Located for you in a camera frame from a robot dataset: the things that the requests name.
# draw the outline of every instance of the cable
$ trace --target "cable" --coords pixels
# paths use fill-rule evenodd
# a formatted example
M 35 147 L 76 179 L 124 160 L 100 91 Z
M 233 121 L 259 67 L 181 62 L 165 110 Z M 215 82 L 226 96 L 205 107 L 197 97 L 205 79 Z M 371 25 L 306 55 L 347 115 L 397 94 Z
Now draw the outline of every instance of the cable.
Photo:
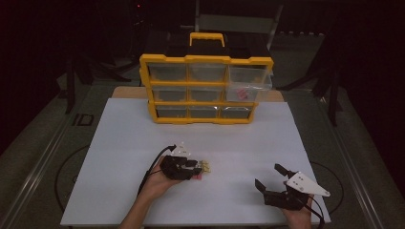
M 140 191 L 142 191 L 143 185 L 146 182 L 146 179 L 149 177 L 149 175 L 151 175 L 151 171 L 153 169 L 153 167 L 155 166 L 156 162 L 159 160 L 160 156 L 166 152 L 167 150 L 173 151 L 174 149 L 176 149 L 176 145 L 173 146 L 167 146 L 166 148 L 164 148 L 162 151 L 160 151 L 160 153 L 158 154 L 158 156 L 156 156 L 155 160 L 153 161 L 153 163 L 151 164 L 151 167 L 149 168 L 148 171 L 146 171 L 145 175 L 143 176 L 143 180 L 140 183 L 140 186 L 138 188 L 138 193 L 137 196 L 139 195 Z
M 319 215 L 319 213 L 317 213 L 316 211 L 314 211 L 311 207 L 307 206 L 306 203 L 303 203 L 303 201 L 301 201 L 301 199 L 297 198 L 296 196 L 293 196 L 298 202 L 300 202 L 305 208 L 307 208 L 308 210 L 310 210 L 315 216 L 317 216 L 319 218 L 319 225 L 318 225 L 318 229 L 322 229 L 324 228 L 325 225 L 325 220 L 324 220 L 324 213 L 322 212 L 321 207 L 319 206 L 319 203 L 313 199 L 312 197 L 310 197 L 312 200 L 315 201 L 315 203 L 318 205 L 319 209 L 321 210 L 322 216 Z
M 65 164 L 72 158 L 72 156 L 74 156 L 75 154 L 77 154 L 80 151 L 82 151 L 86 148 L 89 148 L 89 147 L 90 147 L 90 145 L 86 145 L 86 146 L 83 146 L 83 147 L 75 150 L 73 153 L 71 153 L 68 157 L 66 157 L 66 159 L 63 161 L 62 165 L 60 165 L 59 169 L 56 172 L 56 176 L 55 176 L 54 183 L 53 183 L 53 191 L 54 191 L 54 195 L 57 200 L 57 204 L 59 205 L 59 208 L 62 211 L 62 213 L 65 212 L 65 208 L 63 207 L 62 201 L 60 200 L 60 197 L 59 197 L 59 192 L 57 190 L 57 182 L 59 181 L 60 172 L 62 171 Z
M 153 174 L 156 174 L 156 173 L 162 172 L 162 171 L 163 171 L 163 169 L 157 170 L 157 171 L 155 171 L 155 172 L 153 172 L 153 173 L 148 174 L 148 176 L 151 176 L 151 175 L 153 175 Z
M 316 205 L 318 205 L 318 208 L 319 208 L 319 210 L 321 210 L 321 215 L 322 215 L 322 218 L 323 218 L 324 217 L 324 211 L 322 211 L 321 205 L 319 205 L 318 201 L 316 201 L 315 198 L 313 198 L 311 196 L 309 196 L 309 198 L 311 198 L 316 203 Z
M 333 214 L 333 213 L 340 207 L 340 205 L 341 205 L 342 202 L 343 202 L 343 198 L 344 198 L 344 196 L 345 196 L 345 189 L 343 188 L 342 181 L 339 179 L 339 177 L 337 176 L 337 174 L 336 174 L 334 171 L 332 171 L 330 168 L 326 167 L 325 165 L 320 164 L 320 163 L 315 162 L 315 161 L 309 161 L 309 162 L 312 163 L 312 164 L 321 166 L 321 167 L 323 167 L 324 169 L 328 170 L 329 172 L 331 172 L 331 173 L 334 175 L 334 177 L 336 177 L 337 181 L 339 182 L 340 190 L 341 190 L 341 192 L 342 192 L 342 196 L 340 197 L 340 200 L 339 200 L 339 202 L 337 203 L 337 205 L 336 205 L 334 208 L 332 208 L 332 210 L 329 211 L 329 215 L 331 215 L 331 214 Z

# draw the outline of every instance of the white board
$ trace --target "white board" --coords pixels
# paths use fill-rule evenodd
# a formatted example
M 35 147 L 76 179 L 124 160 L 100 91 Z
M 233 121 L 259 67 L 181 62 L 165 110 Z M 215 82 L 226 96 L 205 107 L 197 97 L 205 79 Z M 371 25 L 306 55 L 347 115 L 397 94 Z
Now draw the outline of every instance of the white board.
M 287 178 L 273 169 L 279 163 L 316 180 L 287 103 L 261 103 L 250 124 L 172 125 L 154 123 L 147 100 L 110 98 L 61 224 L 120 224 L 157 154 L 181 142 L 190 158 L 207 160 L 212 172 L 172 187 L 153 204 L 145 225 L 281 224 L 286 219 L 264 205 L 255 178 L 268 190 L 285 191 Z M 315 199 L 330 221 L 322 198 Z

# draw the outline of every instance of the hand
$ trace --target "hand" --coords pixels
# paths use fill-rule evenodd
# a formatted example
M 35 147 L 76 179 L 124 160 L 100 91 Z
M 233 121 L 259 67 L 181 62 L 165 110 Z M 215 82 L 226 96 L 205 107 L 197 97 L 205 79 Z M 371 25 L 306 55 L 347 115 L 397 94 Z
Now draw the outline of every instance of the hand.
M 310 198 L 308 199 L 307 206 L 310 207 L 312 205 L 312 198 L 313 195 L 309 195 Z M 284 216 L 287 218 L 288 227 L 290 229 L 310 229 L 310 210 L 303 207 L 299 211 L 289 211 L 287 209 L 281 209 Z
M 181 182 L 181 180 L 169 179 L 164 175 L 160 167 L 163 158 L 164 156 L 152 169 L 134 205 L 119 226 L 120 229 L 140 228 L 152 202 L 161 197 L 170 187 Z
M 164 156 L 161 156 L 157 165 L 152 169 L 149 177 L 147 178 L 138 198 L 147 198 L 155 200 L 161 197 L 170 187 L 181 182 L 181 180 L 173 180 L 161 171 L 160 164 Z

